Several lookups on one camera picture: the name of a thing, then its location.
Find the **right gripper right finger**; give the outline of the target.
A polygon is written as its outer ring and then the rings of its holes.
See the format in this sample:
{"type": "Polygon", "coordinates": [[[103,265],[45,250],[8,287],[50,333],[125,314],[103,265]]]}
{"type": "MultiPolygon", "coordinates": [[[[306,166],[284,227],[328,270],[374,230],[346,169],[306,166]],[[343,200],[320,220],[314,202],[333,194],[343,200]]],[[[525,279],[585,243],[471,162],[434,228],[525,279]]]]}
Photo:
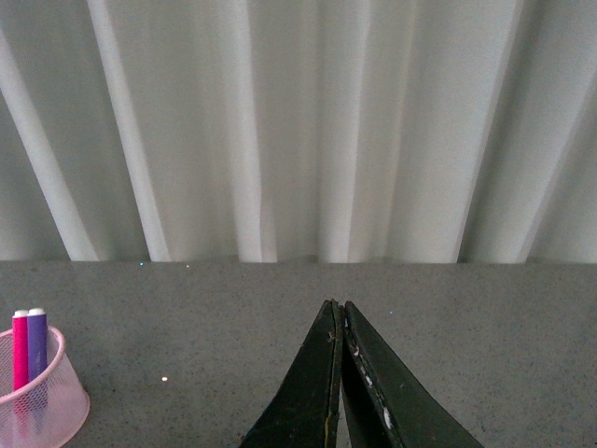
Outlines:
{"type": "Polygon", "coordinates": [[[356,305],[344,305],[342,387],[353,447],[480,447],[356,305]]]}

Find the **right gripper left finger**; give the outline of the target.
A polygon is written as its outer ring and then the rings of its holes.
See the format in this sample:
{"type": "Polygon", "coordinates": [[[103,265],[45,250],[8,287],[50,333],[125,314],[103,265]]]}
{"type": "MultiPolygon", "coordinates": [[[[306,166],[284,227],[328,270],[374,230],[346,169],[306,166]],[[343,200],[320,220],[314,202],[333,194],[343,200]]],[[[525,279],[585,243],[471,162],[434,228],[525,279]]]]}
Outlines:
{"type": "Polygon", "coordinates": [[[324,301],[278,391],[242,447],[334,447],[340,418],[344,317],[324,301]]]}

